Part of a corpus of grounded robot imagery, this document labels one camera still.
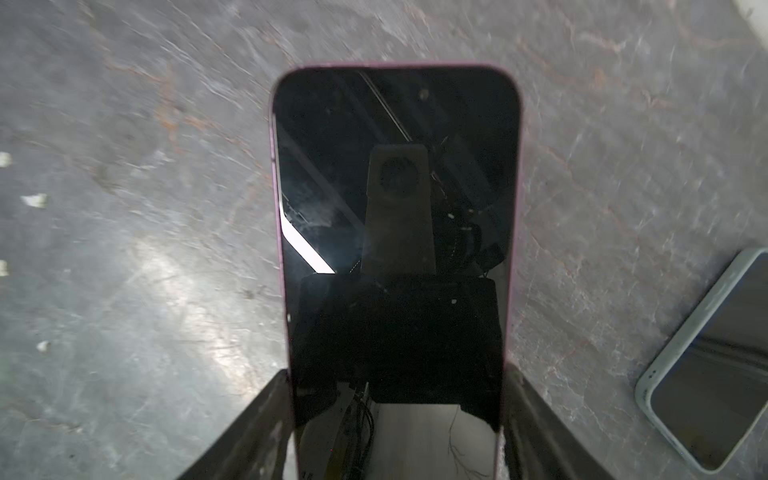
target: gray stone surface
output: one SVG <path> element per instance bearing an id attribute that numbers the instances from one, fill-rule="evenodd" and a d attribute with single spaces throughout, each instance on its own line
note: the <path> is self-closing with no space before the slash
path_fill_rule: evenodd
<path id="1" fill-rule="evenodd" d="M 632 389 L 768 243 L 768 55 L 729 2 L 18 0 L 0 45 L 5 477 L 173 478 L 285 364 L 282 71 L 472 59 L 527 106 L 510 357 L 617 478 L 699 478 Z M 767 430 L 722 478 L 768 475 Z"/>

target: white spot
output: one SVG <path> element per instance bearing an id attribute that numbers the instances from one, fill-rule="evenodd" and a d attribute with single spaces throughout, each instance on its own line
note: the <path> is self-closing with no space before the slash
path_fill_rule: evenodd
<path id="1" fill-rule="evenodd" d="M 45 208 L 45 201 L 48 199 L 46 194 L 22 195 L 25 204 L 34 208 Z"/>
<path id="2" fill-rule="evenodd" d="M 165 152 L 161 150 L 155 150 L 154 154 L 152 155 L 156 161 L 164 162 L 166 164 L 170 164 L 175 162 L 173 158 L 168 158 L 168 156 L 165 154 Z"/>

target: smartphone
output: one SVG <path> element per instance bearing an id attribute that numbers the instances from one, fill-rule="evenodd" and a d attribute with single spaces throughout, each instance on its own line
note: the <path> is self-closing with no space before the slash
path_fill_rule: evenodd
<path id="1" fill-rule="evenodd" d="M 739 253 L 637 382 L 635 399 L 691 465 L 725 466 L 768 405 L 768 248 Z"/>
<path id="2" fill-rule="evenodd" d="M 495 475 L 521 113 L 487 65 L 278 81 L 297 478 Z"/>

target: phone frame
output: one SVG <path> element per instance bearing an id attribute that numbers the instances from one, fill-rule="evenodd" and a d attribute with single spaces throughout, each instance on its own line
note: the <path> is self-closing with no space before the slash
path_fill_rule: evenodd
<path id="1" fill-rule="evenodd" d="M 661 352 L 659 352 L 651 365 L 648 366 L 645 372 L 643 372 L 643 375 L 637 381 L 637 385 L 634 389 L 635 401 L 640 406 L 643 413 L 649 418 L 650 422 L 654 424 L 654 427 L 661 432 L 664 438 L 674 446 L 683 458 L 703 473 L 715 474 L 725 467 L 746 437 L 752 432 L 757 421 L 763 413 L 765 413 L 766 409 L 768 409 L 768 402 L 766 402 L 766 405 L 764 405 L 760 412 L 755 415 L 755 419 L 746 429 L 744 435 L 738 442 L 736 442 L 722 465 L 714 470 L 710 470 L 702 466 L 696 458 L 688 452 L 688 449 L 686 449 L 682 442 L 677 439 L 664 422 L 662 422 L 656 415 L 650 405 L 650 398 L 654 394 L 656 387 L 659 386 L 664 377 L 677 363 L 677 360 L 687 350 L 688 346 L 694 339 L 696 339 L 699 332 L 707 325 L 712 318 L 712 315 L 715 314 L 723 301 L 730 295 L 733 288 L 752 266 L 755 259 L 763 253 L 768 253 L 768 247 L 743 250 L 733 259 L 733 262 L 731 262 L 725 272 L 723 272 L 723 275 L 720 276 L 717 282 L 715 282 L 707 295 L 701 300 L 701 303 L 699 303 L 696 309 L 688 316 L 680 329 L 675 332 L 669 343 L 661 350 Z"/>
<path id="2" fill-rule="evenodd" d="M 522 202 L 522 164 L 523 164 L 523 157 L 522 157 L 522 144 L 523 144 L 523 130 L 525 129 L 525 101 L 523 98 L 523 95 L 521 93 L 520 87 L 518 86 L 518 83 L 515 81 L 515 79 L 511 76 L 511 74 L 506 71 L 501 65 L 496 65 L 489 62 L 482 62 L 482 61 L 432 61 L 432 62 L 415 62 L 415 61 L 405 61 L 405 62 L 383 62 L 383 61 L 361 61 L 361 62 L 329 62 L 329 63 L 315 63 L 315 64 L 306 64 L 306 65 L 299 65 L 294 68 L 291 68 L 288 71 L 285 71 L 282 75 L 280 75 L 273 83 L 272 90 L 270 92 L 270 101 L 267 105 L 268 112 L 267 117 L 269 118 L 270 122 L 270 156 L 271 156 L 271 163 L 272 163 L 272 191 L 274 193 L 274 199 L 275 199 L 275 226 L 276 226 L 276 238 L 277 238 L 277 259 L 278 263 L 280 265 L 280 295 L 282 297 L 283 302 L 283 328 L 284 328 L 284 334 L 286 338 L 286 361 L 287 361 L 287 369 L 288 369 L 288 377 L 290 379 L 290 338 L 288 334 L 288 323 L 290 319 L 288 318 L 288 308 L 286 304 L 286 295 L 285 295 L 285 265 L 283 263 L 283 228 L 281 225 L 281 210 L 282 210 L 282 199 L 280 197 L 280 167 L 278 166 L 278 158 L 277 158 L 277 127 L 276 127 L 276 119 L 273 113 L 273 106 L 275 97 L 277 94 L 277 89 L 280 86 L 280 84 L 285 80 L 289 75 L 292 75 L 294 73 L 297 73 L 298 71 L 302 70 L 315 70 L 319 68 L 376 68 L 379 70 L 394 70 L 398 68 L 413 68 L 413 69 L 430 69 L 430 68 L 487 68 L 488 70 L 493 70 L 496 73 L 500 74 L 502 77 L 504 77 L 509 84 L 512 86 L 512 88 L 515 89 L 515 93 L 518 96 L 518 103 L 519 103 L 519 117 L 520 121 L 518 123 L 518 133 L 517 133 L 517 151 L 512 152 L 513 155 L 511 157 L 511 161 L 517 161 L 517 164 L 515 165 L 515 192 L 513 194 L 515 199 L 515 206 L 514 211 L 512 213 L 512 224 L 511 224 L 511 231 L 509 234 L 509 248 L 508 248 L 508 255 L 509 255 L 509 271 L 507 273 L 508 276 L 508 291 L 507 291 L 507 319 L 506 324 L 504 325 L 504 331 L 502 332 L 503 338 L 503 348 L 506 352 L 507 349 L 507 337 L 508 333 L 511 329 L 512 325 L 512 280 L 513 275 L 512 272 L 514 271 L 514 265 L 515 265 L 515 235 L 518 231 L 518 220 L 520 217 L 520 204 Z M 502 365 L 502 378 L 506 378 L 507 373 L 507 365 L 508 363 L 504 361 Z M 293 395 L 291 395 L 291 420 L 295 418 L 295 411 L 294 411 L 294 404 L 293 404 Z M 499 398 L 499 412 L 503 412 L 503 398 L 504 398 L 504 386 L 502 386 L 502 394 Z M 296 458 L 296 477 L 298 478 L 299 475 L 299 459 L 298 459 L 298 445 L 296 444 L 295 439 L 291 441 L 293 443 L 294 453 Z M 502 445 L 502 435 L 501 431 L 499 431 L 496 434 L 496 447 L 495 447 L 495 453 L 494 453 L 494 466 L 493 466 L 493 476 L 491 478 L 497 478 L 499 473 L 499 466 L 500 461 L 502 460 L 501 457 L 501 445 Z"/>

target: light blue phone case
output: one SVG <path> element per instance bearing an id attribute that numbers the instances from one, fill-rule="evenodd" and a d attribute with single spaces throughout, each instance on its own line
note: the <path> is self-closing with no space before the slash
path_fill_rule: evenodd
<path id="1" fill-rule="evenodd" d="M 693 313 L 690 314 L 680 329 L 672 336 L 670 342 L 663 350 L 661 350 L 656 359 L 637 381 L 637 385 L 634 388 L 634 398 L 651 423 L 654 424 L 661 434 L 670 441 L 674 448 L 691 465 L 704 473 L 718 473 L 725 464 L 729 462 L 744 439 L 750 432 L 752 432 L 757 420 L 766 411 L 768 402 L 760 411 L 760 414 L 755 416 L 754 421 L 746 432 L 744 432 L 744 436 L 741 437 L 733 447 L 733 450 L 728 454 L 723 464 L 715 470 L 710 470 L 704 468 L 697 462 L 694 456 L 688 452 L 683 444 L 677 440 L 667 426 L 661 419 L 659 419 L 656 413 L 654 413 L 654 410 L 650 407 L 650 397 L 653 395 L 656 387 L 661 383 L 661 380 L 664 379 L 677 360 L 683 355 L 683 352 L 685 352 L 691 342 L 693 342 L 696 335 L 698 335 L 707 322 L 710 321 L 710 318 L 717 311 L 718 307 L 720 307 L 720 304 L 728 297 L 731 290 L 736 286 L 741 277 L 761 253 L 768 253 L 768 247 L 744 250 L 733 259 L 733 262 L 728 266 L 725 273 L 723 273 L 719 280 L 714 284 L 709 293 L 707 293 L 707 296 L 705 296 L 701 303 L 699 303 L 699 306 L 697 306 Z"/>

